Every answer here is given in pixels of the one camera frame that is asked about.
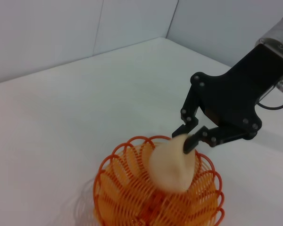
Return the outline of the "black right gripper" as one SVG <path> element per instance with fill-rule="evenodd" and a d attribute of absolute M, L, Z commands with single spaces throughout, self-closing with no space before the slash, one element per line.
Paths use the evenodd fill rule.
<path fill-rule="evenodd" d="M 203 126 L 183 144 L 189 154 L 199 142 L 210 147 L 238 139 L 250 140 L 262 127 L 255 105 L 283 78 L 283 57 L 263 44 L 257 45 L 229 71 L 219 76 L 195 73 L 180 110 L 183 124 L 172 137 L 190 133 L 199 123 L 198 108 L 217 127 Z"/>

